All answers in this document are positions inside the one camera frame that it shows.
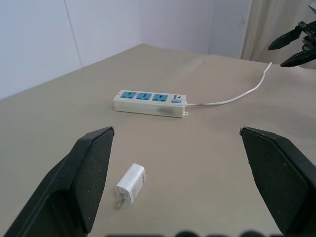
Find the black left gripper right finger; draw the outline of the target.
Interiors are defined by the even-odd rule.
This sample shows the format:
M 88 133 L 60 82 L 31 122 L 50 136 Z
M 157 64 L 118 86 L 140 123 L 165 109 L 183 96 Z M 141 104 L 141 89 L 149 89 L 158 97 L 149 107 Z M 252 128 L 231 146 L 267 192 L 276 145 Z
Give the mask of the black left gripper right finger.
M 251 127 L 242 137 L 256 187 L 285 236 L 316 235 L 316 166 L 287 138 Z

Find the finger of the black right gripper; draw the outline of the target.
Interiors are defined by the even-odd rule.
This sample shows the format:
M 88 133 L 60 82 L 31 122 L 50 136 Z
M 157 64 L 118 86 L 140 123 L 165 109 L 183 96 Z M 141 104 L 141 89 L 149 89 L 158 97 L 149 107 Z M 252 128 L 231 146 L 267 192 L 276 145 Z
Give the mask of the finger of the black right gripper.
M 294 28 L 294 30 L 289 31 L 288 33 L 274 40 L 269 45 L 268 50 L 277 50 L 289 45 L 291 42 L 297 40 L 300 37 L 301 33 L 305 31 L 305 29 L 306 24 L 299 24 Z
M 316 59 L 316 49 L 310 49 L 301 51 L 293 56 L 291 56 L 289 59 L 281 63 L 281 67 L 295 67 L 299 65 L 306 64 L 308 62 L 311 62 Z

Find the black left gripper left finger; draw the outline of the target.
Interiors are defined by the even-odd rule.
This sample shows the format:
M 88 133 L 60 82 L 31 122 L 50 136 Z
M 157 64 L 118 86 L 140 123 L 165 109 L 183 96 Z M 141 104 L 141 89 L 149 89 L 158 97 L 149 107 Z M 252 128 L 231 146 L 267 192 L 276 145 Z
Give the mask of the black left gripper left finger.
M 87 236 L 104 191 L 114 134 L 110 126 L 79 138 L 42 179 L 5 236 Z

